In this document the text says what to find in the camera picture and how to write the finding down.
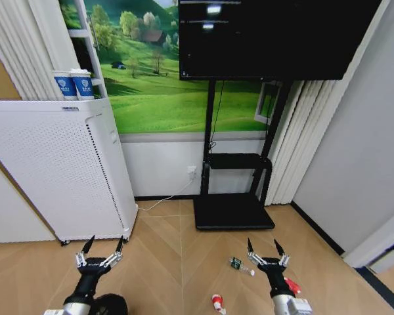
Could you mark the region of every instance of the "red object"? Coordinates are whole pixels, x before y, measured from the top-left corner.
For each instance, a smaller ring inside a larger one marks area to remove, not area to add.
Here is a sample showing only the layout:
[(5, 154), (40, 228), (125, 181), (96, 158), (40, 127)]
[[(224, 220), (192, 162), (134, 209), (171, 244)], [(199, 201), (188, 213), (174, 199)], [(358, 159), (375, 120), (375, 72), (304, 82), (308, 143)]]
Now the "red object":
[(284, 281), (286, 281), (290, 291), (295, 293), (295, 295), (301, 293), (301, 287), (298, 286), (295, 282), (291, 281), (291, 279), (284, 277)]
[(211, 297), (211, 302), (216, 311), (220, 312), (222, 310), (223, 298), (219, 294), (213, 294)]

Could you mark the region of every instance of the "green label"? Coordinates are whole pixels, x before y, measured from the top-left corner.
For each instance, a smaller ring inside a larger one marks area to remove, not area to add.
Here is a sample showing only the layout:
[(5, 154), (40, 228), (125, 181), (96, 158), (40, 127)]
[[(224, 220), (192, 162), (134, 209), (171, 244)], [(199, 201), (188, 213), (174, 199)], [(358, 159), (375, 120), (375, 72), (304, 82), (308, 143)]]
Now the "green label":
[(231, 265), (233, 268), (239, 270), (239, 267), (241, 266), (241, 263), (242, 263), (242, 261), (240, 261), (239, 259), (237, 259), (237, 258), (234, 257), (234, 258), (232, 258), (232, 262), (230, 263), (230, 265)]

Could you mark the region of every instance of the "white curtain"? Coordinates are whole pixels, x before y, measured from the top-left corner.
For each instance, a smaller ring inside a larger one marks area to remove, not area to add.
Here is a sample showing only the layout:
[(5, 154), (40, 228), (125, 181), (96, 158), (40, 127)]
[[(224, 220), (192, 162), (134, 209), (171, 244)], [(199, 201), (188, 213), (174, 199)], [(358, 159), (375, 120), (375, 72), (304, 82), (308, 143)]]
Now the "white curtain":
[(382, 1), (342, 80), (294, 83), (270, 153), (265, 205), (292, 201), (388, 3)]
[(0, 60), (23, 100), (62, 100), (52, 70), (78, 68), (58, 0), (0, 0)]

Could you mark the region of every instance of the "wall outlet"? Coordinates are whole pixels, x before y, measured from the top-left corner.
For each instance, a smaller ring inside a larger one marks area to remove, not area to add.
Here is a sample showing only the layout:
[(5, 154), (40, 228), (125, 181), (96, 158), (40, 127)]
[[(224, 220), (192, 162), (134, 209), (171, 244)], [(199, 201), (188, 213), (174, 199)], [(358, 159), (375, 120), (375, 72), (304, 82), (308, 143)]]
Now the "wall outlet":
[(197, 170), (197, 166), (188, 166), (186, 168), (186, 173), (189, 175), (190, 179), (196, 178), (196, 170)]

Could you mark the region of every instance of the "wall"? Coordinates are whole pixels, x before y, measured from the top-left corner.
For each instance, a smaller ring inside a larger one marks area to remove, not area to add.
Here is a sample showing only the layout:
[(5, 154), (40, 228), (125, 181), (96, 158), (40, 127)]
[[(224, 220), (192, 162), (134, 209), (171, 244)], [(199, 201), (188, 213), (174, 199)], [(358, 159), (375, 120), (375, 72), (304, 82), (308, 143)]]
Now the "wall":
[(54, 239), (47, 227), (0, 170), (0, 242)]
[(394, 215), (394, 1), (294, 201), (346, 251)]
[[(261, 152), (263, 141), (217, 141), (213, 152)], [(197, 166), (193, 183), (180, 194), (199, 194), (203, 142), (123, 143), (124, 156), (135, 196), (168, 196), (188, 181), (187, 166)], [(245, 192), (250, 189), (251, 170), (211, 170), (209, 192)]]
[[(1, 61), (0, 99), (20, 100)], [(0, 242), (53, 239), (54, 236), (0, 170)]]

